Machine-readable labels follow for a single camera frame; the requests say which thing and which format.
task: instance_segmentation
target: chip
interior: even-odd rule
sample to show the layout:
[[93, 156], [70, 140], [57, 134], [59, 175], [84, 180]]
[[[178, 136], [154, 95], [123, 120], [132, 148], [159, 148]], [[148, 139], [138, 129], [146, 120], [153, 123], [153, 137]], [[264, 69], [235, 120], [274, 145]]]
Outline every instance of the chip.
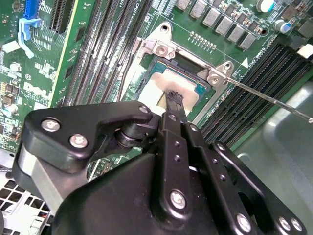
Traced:
[[222, 3], [223, 0], [215, 0], [213, 2], [213, 6], [216, 7], [216, 8], [220, 8], [220, 5]]
[[255, 40], [256, 40], [256, 37], [253, 34], [248, 33], [243, 39], [243, 41], [239, 44], [239, 47], [241, 47], [242, 49], [248, 50], [252, 46]]
[[86, 29], [85, 26], [79, 28], [76, 39], [75, 39], [76, 42], [83, 38], [85, 29]]
[[231, 14], [234, 12], [235, 9], [236, 9], [235, 5], [230, 4], [227, 10], [225, 11], [225, 14], [231, 17]]
[[259, 23], [257, 23], [256, 21], [253, 21], [251, 25], [249, 26], [249, 30], [253, 32], [258, 26], [259, 26]]
[[2, 100], [3, 100], [4, 104], [8, 104], [8, 105], [14, 104], [14, 102], [15, 102], [15, 98], [11, 94], [7, 94], [7, 95], [3, 96]]
[[295, 15], [297, 14], [297, 10], [295, 9], [294, 6], [290, 5], [289, 7], [287, 7], [284, 11], [284, 13], [282, 14], [282, 18], [285, 20], [291, 20]]
[[207, 4], [204, 1], [202, 0], [196, 1], [194, 7], [192, 8], [190, 12], [190, 16], [192, 16], [193, 18], [199, 19], [199, 17], [204, 12], [206, 6]]
[[236, 43], [241, 38], [244, 32], [245, 30], [243, 28], [241, 28], [239, 25], [236, 25], [233, 30], [231, 30], [228, 40]]
[[233, 21], [230, 18], [224, 17], [216, 27], [215, 32], [222, 35], [226, 34], [232, 23]]
[[12, 93], [18, 95], [20, 93], [20, 88], [16, 87], [16, 86], [13, 86]]
[[176, 6], [182, 10], [182, 11], [185, 11], [187, 9], [187, 6], [189, 5], [190, 3], [190, 0], [178, 0], [176, 2]]
[[306, 38], [310, 38], [313, 36], [313, 22], [312, 21], [305, 21], [304, 24], [298, 29], [298, 33]]
[[245, 13], [242, 13], [242, 14], [238, 17], [237, 22], [238, 22], [239, 24], [243, 24], [243, 23], [245, 22], [246, 18], [247, 18], [247, 15], [246, 15]]
[[310, 17], [313, 17], [313, 6], [311, 6], [311, 8], [307, 11], [307, 14], [308, 14]]
[[6, 91], [6, 92], [12, 92], [12, 89], [13, 89], [13, 85], [11, 85], [11, 84], [6, 84], [6, 87], [5, 87], [5, 91]]
[[220, 12], [215, 8], [211, 8], [207, 13], [206, 17], [203, 20], [203, 24], [209, 27], [212, 27], [213, 24], [216, 22], [218, 17], [220, 16]]

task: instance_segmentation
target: motherboard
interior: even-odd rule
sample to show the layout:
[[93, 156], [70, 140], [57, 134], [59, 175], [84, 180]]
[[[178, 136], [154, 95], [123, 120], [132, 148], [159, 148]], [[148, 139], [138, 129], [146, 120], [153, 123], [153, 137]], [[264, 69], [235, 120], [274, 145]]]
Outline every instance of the motherboard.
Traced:
[[[234, 150], [313, 75], [310, 0], [10, 0], [0, 7], [0, 148], [36, 109], [183, 96], [209, 143]], [[93, 179], [140, 153], [89, 165]]]

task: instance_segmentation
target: robotic arm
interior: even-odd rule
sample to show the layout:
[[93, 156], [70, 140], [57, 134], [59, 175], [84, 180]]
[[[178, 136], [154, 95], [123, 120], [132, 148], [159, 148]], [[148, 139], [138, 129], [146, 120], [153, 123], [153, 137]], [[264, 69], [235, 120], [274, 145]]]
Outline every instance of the robotic arm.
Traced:
[[[87, 182], [87, 165], [142, 154]], [[208, 146], [167, 95], [159, 117], [137, 101], [36, 110], [13, 174], [43, 198], [52, 235], [305, 235], [297, 218], [223, 143]]]

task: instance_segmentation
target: silver screw head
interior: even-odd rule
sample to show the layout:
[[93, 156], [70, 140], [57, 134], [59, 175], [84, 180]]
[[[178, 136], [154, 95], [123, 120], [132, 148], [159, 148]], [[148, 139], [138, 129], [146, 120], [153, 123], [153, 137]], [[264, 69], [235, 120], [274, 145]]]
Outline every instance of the silver screw head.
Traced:
[[198, 129], [194, 125], [190, 125], [191, 130], [197, 131]]
[[290, 231], [291, 227], [290, 227], [289, 223], [283, 217], [279, 217], [278, 220], [279, 220], [279, 223], [281, 224], [281, 226], [285, 230]]
[[174, 207], [176, 207], [177, 209], [184, 209], [186, 207], [186, 200], [180, 192], [175, 190], [172, 191], [170, 198]]
[[49, 132], [55, 132], [61, 128], [60, 124], [53, 119], [46, 119], [41, 123], [41, 127]]
[[221, 145], [220, 143], [217, 144], [217, 147], [222, 150], [222, 151], [225, 151], [225, 147], [223, 145]]
[[171, 120], [176, 121], [176, 117], [175, 117], [173, 114], [170, 114], [168, 117], [169, 117]]
[[250, 232], [251, 231], [251, 225], [247, 218], [243, 214], [238, 214], [236, 216], [237, 222], [240, 226], [240, 228], [245, 231], [245, 232]]
[[219, 81], [218, 78], [213, 78], [213, 79], [212, 79], [212, 84], [217, 84], [218, 81]]
[[85, 136], [81, 134], [75, 134], [69, 138], [69, 143], [75, 148], [85, 148], [88, 141]]
[[292, 223], [292, 225], [294, 226], [295, 229], [297, 229], [298, 231], [302, 231], [302, 227], [301, 227], [300, 223], [296, 219], [292, 218], [291, 219], [291, 223]]
[[139, 106], [139, 110], [145, 114], [148, 113], [148, 109], [145, 106]]

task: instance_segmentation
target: black plastic arm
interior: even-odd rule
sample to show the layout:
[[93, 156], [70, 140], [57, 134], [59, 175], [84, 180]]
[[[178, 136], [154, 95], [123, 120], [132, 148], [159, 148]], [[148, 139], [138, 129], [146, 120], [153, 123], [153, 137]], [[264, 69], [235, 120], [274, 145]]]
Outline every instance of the black plastic arm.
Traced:
[[[106, 147], [103, 142], [107, 144], [115, 130], [127, 123], [147, 123], [151, 118], [152, 112], [138, 101], [36, 110], [26, 116], [22, 143], [37, 158], [62, 171], [75, 173], [95, 160], [93, 154], [97, 148]], [[61, 128], [46, 131], [41, 126], [46, 119], [57, 121]], [[83, 135], [88, 145], [72, 146], [69, 139], [74, 134]]]
[[211, 148], [222, 157], [242, 200], [252, 204], [248, 207], [248, 212], [255, 217], [256, 223], [265, 234], [307, 234], [300, 219], [226, 145], [215, 141]]

